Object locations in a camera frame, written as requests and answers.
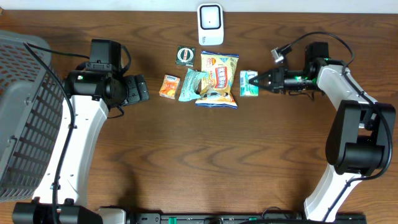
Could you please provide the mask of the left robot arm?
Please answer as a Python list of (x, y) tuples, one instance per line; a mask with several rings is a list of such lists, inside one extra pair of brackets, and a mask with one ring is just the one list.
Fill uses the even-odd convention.
[(62, 121), (51, 158), (31, 202), (18, 202), (14, 223), (134, 223), (125, 208), (86, 208), (90, 166), (112, 107), (148, 100), (143, 75), (72, 71), (65, 80)]

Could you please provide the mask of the orange tissue pack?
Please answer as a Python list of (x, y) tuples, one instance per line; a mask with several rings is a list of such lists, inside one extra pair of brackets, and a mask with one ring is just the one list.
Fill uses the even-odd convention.
[(175, 99), (176, 92), (180, 85), (180, 78), (172, 75), (165, 75), (159, 95), (165, 98)]

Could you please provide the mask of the yellow snack bag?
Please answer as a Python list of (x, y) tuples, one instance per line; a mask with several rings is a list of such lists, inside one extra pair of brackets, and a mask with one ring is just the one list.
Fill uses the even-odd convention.
[(197, 106), (238, 108), (231, 94), (238, 60), (238, 54), (201, 51), (201, 70), (206, 75), (201, 79), (200, 97), (195, 102)]

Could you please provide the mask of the teal tissue pack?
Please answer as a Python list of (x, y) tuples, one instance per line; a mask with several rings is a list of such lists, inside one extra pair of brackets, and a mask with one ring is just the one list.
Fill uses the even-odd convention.
[(239, 73), (240, 79), (240, 96), (258, 96), (259, 88), (249, 83), (251, 78), (258, 76), (257, 71), (241, 70)]

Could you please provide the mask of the light teal snack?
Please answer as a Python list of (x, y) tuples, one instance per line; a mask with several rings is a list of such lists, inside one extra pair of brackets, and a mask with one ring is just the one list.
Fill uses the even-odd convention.
[(201, 79), (206, 76), (206, 72), (188, 69), (185, 75), (183, 86), (178, 98), (179, 101), (186, 102), (200, 98), (198, 87)]

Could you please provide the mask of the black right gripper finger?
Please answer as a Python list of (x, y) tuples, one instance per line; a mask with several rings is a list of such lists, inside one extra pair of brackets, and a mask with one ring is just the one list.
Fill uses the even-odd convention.
[(274, 86), (271, 81), (266, 80), (249, 80), (249, 84), (258, 87), (259, 89), (273, 92)]
[(273, 80), (273, 76), (275, 74), (275, 72), (277, 71), (276, 68), (272, 68), (260, 75), (255, 76), (254, 78), (251, 78), (252, 82), (262, 82), (263, 80), (265, 82), (269, 82)]

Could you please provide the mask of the dark green round-logo packet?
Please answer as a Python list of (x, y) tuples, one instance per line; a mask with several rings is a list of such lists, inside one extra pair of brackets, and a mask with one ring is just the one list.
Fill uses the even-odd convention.
[(195, 61), (195, 48), (179, 45), (177, 48), (177, 56), (175, 63), (177, 65), (192, 67), (194, 65), (194, 61)]

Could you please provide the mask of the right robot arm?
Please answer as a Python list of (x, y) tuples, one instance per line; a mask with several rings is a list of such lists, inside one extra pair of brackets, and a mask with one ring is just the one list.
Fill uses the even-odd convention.
[(303, 70), (289, 70), (285, 56), (290, 51), (290, 46), (272, 50), (282, 66), (248, 82), (272, 93), (321, 91), (336, 108), (325, 146), (328, 165), (304, 201), (306, 219), (331, 223), (359, 183), (376, 179), (388, 169), (396, 110), (369, 96), (353, 79), (347, 63), (330, 57), (328, 43), (306, 46)]

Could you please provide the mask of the grey plastic basket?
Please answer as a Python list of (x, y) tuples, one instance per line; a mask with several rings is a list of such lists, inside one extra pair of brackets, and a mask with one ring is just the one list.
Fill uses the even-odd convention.
[(1, 201), (30, 199), (52, 156), (63, 95), (40, 37), (1, 31)]

